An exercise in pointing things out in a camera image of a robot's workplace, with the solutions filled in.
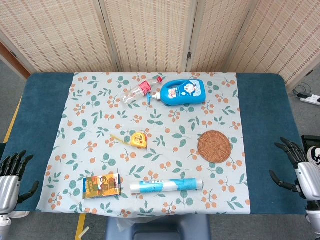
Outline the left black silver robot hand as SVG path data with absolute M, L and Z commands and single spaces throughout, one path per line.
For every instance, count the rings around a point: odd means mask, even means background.
M 9 215 L 24 201 L 31 198 L 39 187 L 36 180 L 32 188 L 20 194 L 21 181 L 29 161 L 33 155 L 25 156 L 26 150 L 8 155 L 0 161 L 0 215 Z

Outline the blue yellow snack box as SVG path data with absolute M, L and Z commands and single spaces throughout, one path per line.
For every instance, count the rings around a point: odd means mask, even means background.
M 119 196 L 121 193 L 121 177 L 118 173 L 94 175 L 83 179 L 84 200 Z

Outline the cling film roll blue label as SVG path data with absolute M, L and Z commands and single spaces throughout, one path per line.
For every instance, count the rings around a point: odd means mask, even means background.
M 204 187 L 202 179 L 182 178 L 169 180 L 140 181 L 130 185 L 131 194 L 161 193 L 174 191 L 201 190 Z

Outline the clear plastic bottle red label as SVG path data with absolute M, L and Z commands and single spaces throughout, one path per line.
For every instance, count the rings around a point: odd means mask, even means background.
M 136 85 L 131 90 L 125 92 L 121 96 L 121 102 L 123 104 L 130 104 L 134 100 L 140 99 L 142 97 L 145 97 L 147 94 L 152 92 L 152 88 L 156 85 L 159 85 L 163 81 L 163 77 L 160 75 L 157 75 L 156 77 L 152 79 L 145 80 L 141 82 L 140 84 Z

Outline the blue pump detergent bottle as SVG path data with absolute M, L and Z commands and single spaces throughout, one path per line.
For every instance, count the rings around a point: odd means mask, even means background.
M 148 105 L 151 100 L 161 101 L 167 106 L 196 105 L 205 102 L 206 90 L 200 79 L 178 79 L 167 82 L 160 92 L 148 93 L 146 97 Z

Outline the white power strip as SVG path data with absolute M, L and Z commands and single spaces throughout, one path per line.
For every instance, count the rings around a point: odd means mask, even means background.
M 316 105 L 316 106 L 320 106 L 320 96 L 313 94 L 311 97 L 307 97 L 307 98 L 300 98 L 301 102 L 304 103 L 309 103 L 312 105 Z

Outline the yellow tape measure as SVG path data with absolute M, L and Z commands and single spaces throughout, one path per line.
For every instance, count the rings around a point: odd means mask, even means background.
M 144 132 L 135 130 L 121 130 L 119 134 L 110 134 L 119 143 L 138 149 L 146 149 L 148 146 L 148 136 Z

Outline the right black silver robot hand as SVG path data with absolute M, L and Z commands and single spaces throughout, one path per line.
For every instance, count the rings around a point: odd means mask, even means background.
M 280 180 L 274 171 L 270 170 L 269 174 L 272 180 L 281 188 L 287 189 L 294 193 L 299 193 L 300 197 L 308 201 L 320 201 L 320 168 L 308 161 L 306 152 L 286 138 L 281 137 L 282 143 L 274 145 L 283 150 L 290 160 L 297 180 L 294 184 Z

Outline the floral printed tablecloth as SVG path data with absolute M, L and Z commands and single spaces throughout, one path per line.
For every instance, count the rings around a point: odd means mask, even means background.
M 123 104 L 121 97 L 144 80 L 168 83 L 201 79 L 201 104 L 166 106 L 145 97 Z M 235 73 L 76 73 L 67 93 L 37 211 L 88 213 L 117 218 L 183 214 L 249 214 L 243 127 Z M 122 144 L 110 134 L 135 130 L 147 148 Z M 223 133 L 231 155 L 211 163 L 198 152 L 207 131 Z M 83 179 L 119 174 L 121 195 L 83 199 Z M 140 181 L 196 178 L 198 190 L 131 194 Z

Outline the woven folding screen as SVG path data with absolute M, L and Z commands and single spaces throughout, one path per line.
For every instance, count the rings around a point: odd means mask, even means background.
M 320 0 L 0 0 L 0 45 L 36 72 L 273 73 L 320 65 Z

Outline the dark blue table cover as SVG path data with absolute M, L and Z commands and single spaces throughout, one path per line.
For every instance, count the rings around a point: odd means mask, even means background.
M 35 181 L 44 181 L 73 77 L 72 73 L 35 73 L 26 82 L 9 140 L 6 146 L 0 144 L 4 157 L 24 150 L 33 155 L 22 178 L 22 192 Z M 269 174 L 274 170 L 294 180 L 293 166 L 275 142 L 281 137 L 302 142 L 284 80 L 272 73 L 239 73 L 237 78 L 251 213 L 302 215 L 305 200 L 276 186 Z

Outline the black white robot part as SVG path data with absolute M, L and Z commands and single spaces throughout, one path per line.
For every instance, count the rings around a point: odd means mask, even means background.
M 320 168 L 320 136 L 302 135 L 301 139 L 308 161 Z

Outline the round woven brown coaster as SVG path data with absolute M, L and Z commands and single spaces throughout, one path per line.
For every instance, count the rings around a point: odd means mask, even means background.
M 201 135 L 197 150 L 210 163 L 223 163 L 231 156 L 231 143 L 220 131 L 210 130 Z

